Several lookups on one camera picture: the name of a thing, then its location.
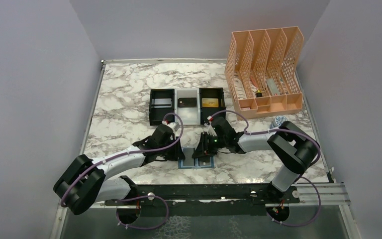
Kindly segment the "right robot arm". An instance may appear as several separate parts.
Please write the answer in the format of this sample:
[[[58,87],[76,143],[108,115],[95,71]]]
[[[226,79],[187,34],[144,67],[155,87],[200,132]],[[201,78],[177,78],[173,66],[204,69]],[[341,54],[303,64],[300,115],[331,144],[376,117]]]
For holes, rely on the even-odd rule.
[[[287,196],[290,186],[301,178],[321,155],[318,142],[290,121],[262,132],[237,132],[223,117],[211,119],[209,126],[208,132],[201,133],[192,157],[213,157],[222,148],[234,154],[273,151],[282,162],[267,189],[268,198],[275,203]]]

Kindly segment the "blue card holder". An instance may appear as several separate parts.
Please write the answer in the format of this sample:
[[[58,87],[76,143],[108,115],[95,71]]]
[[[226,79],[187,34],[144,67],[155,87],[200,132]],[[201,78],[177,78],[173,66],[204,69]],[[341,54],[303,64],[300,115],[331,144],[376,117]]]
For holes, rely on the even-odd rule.
[[[195,160],[195,166],[194,167],[182,167],[182,161],[183,161],[183,159],[182,160],[179,160],[178,161],[178,168],[179,169],[205,169],[205,168],[214,168],[214,157],[212,156],[211,157],[211,160],[212,160],[212,166],[211,167],[199,167],[199,165],[198,165],[198,159],[199,158],[194,158],[194,160]]]

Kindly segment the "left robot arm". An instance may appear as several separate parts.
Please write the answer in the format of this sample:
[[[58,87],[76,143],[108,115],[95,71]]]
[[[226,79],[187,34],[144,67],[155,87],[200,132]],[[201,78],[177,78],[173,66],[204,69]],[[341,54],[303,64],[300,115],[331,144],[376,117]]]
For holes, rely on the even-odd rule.
[[[95,202],[119,199],[127,205],[133,203],[137,192],[132,181],[112,177],[154,162],[158,157],[164,161],[182,157],[180,137],[176,136],[180,128],[178,123],[163,122],[152,135],[118,153],[94,159],[84,154],[77,156],[53,187],[61,199],[60,205],[79,215]]]

